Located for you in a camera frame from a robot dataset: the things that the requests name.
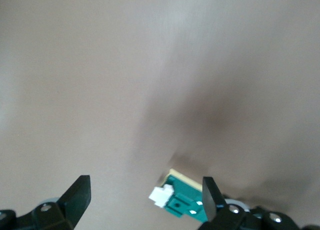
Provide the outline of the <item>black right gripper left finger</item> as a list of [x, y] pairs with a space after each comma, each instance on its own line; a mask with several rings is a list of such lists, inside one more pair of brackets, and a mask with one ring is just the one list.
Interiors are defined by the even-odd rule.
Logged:
[[60, 198], [22, 216], [0, 209], [0, 230], [74, 230], [91, 202], [90, 185], [90, 176], [81, 175]]

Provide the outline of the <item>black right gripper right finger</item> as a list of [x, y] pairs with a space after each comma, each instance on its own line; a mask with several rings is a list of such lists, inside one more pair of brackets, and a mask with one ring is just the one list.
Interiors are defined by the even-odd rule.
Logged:
[[288, 215], [262, 207], [245, 210], [227, 203], [212, 177], [202, 179], [202, 203], [207, 216], [199, 230], [320, 230], [320, 225], [299, 227]]

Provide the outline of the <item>green terminal block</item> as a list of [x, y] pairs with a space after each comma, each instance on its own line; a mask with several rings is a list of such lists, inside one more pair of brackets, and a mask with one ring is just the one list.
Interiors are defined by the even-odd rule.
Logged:
[[174, 169], [169, 170], [148, 198], [176, 217], [188, 215], [200, 222], [208, 220], [202, 201], [202, 185]]

